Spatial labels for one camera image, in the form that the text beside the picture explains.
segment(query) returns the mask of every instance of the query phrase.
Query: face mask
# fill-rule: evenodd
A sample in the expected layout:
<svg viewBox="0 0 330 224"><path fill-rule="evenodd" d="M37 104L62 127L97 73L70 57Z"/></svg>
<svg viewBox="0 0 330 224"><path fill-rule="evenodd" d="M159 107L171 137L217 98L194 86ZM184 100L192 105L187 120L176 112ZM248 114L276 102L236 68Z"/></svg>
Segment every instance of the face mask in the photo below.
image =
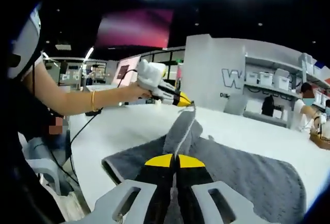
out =
<svg viewBox="0 0 330 224"><path fill-rule="evenodd" d="M314 98L303 98L303 102L305 105L311 106L315 102L315 99Z"/></svg>

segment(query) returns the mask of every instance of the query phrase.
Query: black hair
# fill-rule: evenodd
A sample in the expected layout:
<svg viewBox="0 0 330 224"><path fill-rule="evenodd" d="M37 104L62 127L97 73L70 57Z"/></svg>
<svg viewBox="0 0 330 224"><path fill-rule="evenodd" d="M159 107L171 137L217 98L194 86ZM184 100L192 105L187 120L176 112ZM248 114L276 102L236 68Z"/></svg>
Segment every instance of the black hair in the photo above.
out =
<svg viewBox="0 0 330 224"><path fill-rule="evenodd" d="M313 88L308 82L304 82L301 85L301 92L306 93L307 91L313 91Z"/></svg>

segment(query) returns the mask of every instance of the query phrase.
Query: gray towel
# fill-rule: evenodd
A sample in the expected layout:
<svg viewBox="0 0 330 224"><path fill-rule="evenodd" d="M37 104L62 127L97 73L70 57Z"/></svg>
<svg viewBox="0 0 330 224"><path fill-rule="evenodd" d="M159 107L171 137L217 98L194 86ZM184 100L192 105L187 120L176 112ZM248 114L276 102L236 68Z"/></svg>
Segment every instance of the gray towel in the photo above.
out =
<svg viewBox="0 0 330 224"><path fill-rule="evenodd" d="M214 181L223 181L251 201L254 212L261 218L282 224L298 223L302 219L306 210L305 188L292 165L226 147L211 137L201 138L202 132L195 112L184 111L166 136L104 161L119 178L134 179L147 160L178 151L204 162ZM183 223L176 196L173 188L165 224Z"/></svg>

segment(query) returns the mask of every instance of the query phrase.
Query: ceiling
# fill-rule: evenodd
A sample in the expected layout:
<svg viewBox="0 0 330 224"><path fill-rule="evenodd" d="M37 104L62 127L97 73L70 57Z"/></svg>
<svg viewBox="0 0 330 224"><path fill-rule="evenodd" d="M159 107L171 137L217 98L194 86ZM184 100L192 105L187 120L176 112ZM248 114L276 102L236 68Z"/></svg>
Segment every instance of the ceiling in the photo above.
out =
<svg viewBox="0 0 330 224"><path fill-rule="evenodd" d="M189 35L209 33L273 42L327 61L326 0L44 0L44 51L50 57L85 57L104 13L137 7L174 9L168 47L185 45ZM58 43L68 43L72 50L57 50ZM154 48L97 48L91 58L119 60L150 50Z"/></svg>

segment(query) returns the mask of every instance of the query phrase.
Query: gold bracelet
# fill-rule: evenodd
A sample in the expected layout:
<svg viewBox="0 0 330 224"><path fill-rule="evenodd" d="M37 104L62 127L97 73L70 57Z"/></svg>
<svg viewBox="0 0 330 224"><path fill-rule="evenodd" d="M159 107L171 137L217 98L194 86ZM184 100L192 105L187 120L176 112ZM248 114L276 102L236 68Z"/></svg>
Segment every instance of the gold bracelet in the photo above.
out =
<svg viewBox="0 0 330 224"><path fill-rule="evenodd" d="M93 110L93 112L97 112L98 109L95 109L95 107L94 107L94 95L95 95L95 91L93 91L93 93L92 93L92 110Z"/></svg>

